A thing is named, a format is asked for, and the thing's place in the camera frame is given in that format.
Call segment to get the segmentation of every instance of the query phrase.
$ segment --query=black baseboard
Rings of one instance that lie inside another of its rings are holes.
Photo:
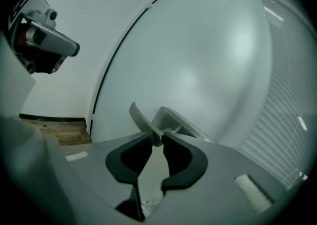
[[[52,116],[36,116],[28,114],[20,114],[20,118],[34,120],[34,121],[47,121],[47,122],[84,122],[85,129],[87,129],[86,120],[84,117],[52,117]]]

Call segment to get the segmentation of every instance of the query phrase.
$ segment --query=white wall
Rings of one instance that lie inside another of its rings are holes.
[[[133,102],[149,120],[165,106],[215,142],[242,142],[262,110],[270,72],[261,0],[158,0],[111,64],[93,142],[139,132],[128,113]]]
[[[47,0],[58,12],[57,31],[81,46],[57,73],[35,73],[21,113],[88,119],[101,71],[120,37],[150,0]]]

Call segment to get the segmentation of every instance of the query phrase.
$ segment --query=wooden floor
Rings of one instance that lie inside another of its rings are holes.
[[[47,122],[22,119],[37,127],[43,134],[55,136],[61,146],[72,146],[91,143],[84,122]]]

